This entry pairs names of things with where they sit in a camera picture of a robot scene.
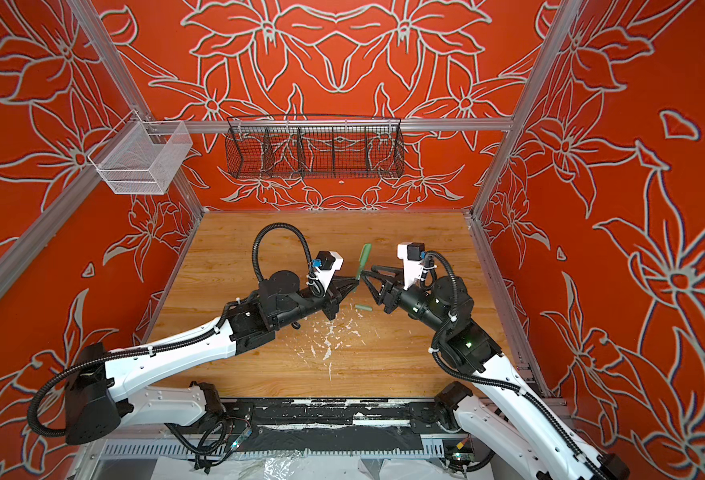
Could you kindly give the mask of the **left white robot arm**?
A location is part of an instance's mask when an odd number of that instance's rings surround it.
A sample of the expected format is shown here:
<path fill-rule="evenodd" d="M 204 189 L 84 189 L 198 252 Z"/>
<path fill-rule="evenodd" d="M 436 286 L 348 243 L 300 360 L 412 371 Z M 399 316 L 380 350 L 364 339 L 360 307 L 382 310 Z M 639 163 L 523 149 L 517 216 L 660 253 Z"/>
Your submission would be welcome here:
<path fill-rule="evenodd" d="M 298 238 L 306 279 L 280 270 L 264 276 L 260 244 L 274 230 Z M 154 393 L 154 384 L 196 366 L 230 359 L 274 341 L 286 327 L 318 312 L 336 319 L 340 306 L 359 286 L 356 277 L 340 275 L 344 259 L 336 251 L 310 254 L 302 231 L 284 222 L 262 228 L 252 244 L 252 269 L 258 287 L 244 300 L 232 301 L 222 313 L 198 326 L 142 346 L 106 350 L 96 342 L 76 364 L 64 368 L 32 396 L 26 423 L 46 438 L 62 438 L 68 445 L 93 442 L 132 423 L 195 424 L 222 407 L 210 386 L 192 384 L 158 400 L 140 401 Z"/>

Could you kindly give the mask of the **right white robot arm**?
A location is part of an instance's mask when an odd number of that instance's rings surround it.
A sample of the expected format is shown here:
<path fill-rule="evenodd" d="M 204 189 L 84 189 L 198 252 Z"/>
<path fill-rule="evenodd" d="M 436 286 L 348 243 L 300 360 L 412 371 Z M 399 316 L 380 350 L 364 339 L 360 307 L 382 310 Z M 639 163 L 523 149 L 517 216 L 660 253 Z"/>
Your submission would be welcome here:
<path fill-rule="evenodd" d="M 473 318 L 464 280 L 438 252 L 402 244 L 400 268 L 361 274 L 386 313 L 402 310 L 430 327 L 429 352 L 454 381 L 436 398 L 460 430 L 483 442 L 524 479 L 627 479 L 629 466 L 576 434 L 518 374 Z"/>

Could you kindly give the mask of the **green pen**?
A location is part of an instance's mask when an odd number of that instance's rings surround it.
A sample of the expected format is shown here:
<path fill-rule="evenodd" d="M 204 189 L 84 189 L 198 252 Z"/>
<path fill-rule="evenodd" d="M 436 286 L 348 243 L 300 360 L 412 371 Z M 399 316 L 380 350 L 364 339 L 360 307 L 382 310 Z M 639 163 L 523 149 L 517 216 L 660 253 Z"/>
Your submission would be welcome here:
<path fill-rule="evenodd" d="M 363 271 L 365 270 L 367 263 L 368 263 L 368 260 L 369 260 L 369 257 L 371 255 L 371 251 L 372 251 L 372 244 L 366 243 L 361 250 L 359 264 L 358 264 L 357 273 L 356 273 L 356 280 L 361 279 Z"/>

